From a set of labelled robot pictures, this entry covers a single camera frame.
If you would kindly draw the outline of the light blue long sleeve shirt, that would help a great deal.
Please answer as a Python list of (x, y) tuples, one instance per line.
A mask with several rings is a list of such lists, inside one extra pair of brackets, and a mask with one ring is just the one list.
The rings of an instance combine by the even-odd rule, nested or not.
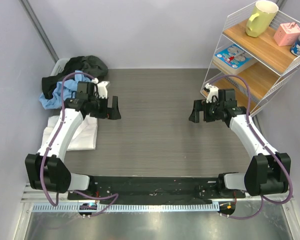
[(47, 99), (41, 93), (38, 100), (45, 110), (60, 109), (64, 100), (75, 96), (79, 82), (90, 83), (93, 79), (95, 77), (92, 75), (76, 70), (56, 83), (56, 88), (52, 91), (51, 99)]

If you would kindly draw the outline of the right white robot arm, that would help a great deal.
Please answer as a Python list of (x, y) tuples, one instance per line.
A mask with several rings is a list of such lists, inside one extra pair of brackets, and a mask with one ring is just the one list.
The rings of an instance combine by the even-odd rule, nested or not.
[(246, 191), (251, 196), (283, 194), (290, 190), (288, 175), (291, 159), (279, 153), (256, 129), (244, 106), (238, 106), (234, 89), (218, 89), (206, 84), (206, 99), (195, 100), (189, 120), (223, 121), (239, 138), (251, 161), (245, 173), (222, 173), (216, 193), (223, 198), (234, 190)]

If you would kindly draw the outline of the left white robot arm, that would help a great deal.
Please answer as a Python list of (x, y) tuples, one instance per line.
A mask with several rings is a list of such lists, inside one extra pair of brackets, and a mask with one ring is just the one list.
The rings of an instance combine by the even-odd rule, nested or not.
[(25, 158), (32, 189), (60, 194), (79, 190), (87, 200), (96, 195), (97, 188), (91, 184), (92, 178), (71, 173), (64, 161), (71, 139), (86, 117), (121, 119), (117, 96), (113, 96), (112, 106), (108, 106), (109, 86), (109, 81), (80, 81), (74, 97), (63, 102), (59, 119), (47, 141), (36, 154), (28, 154)]

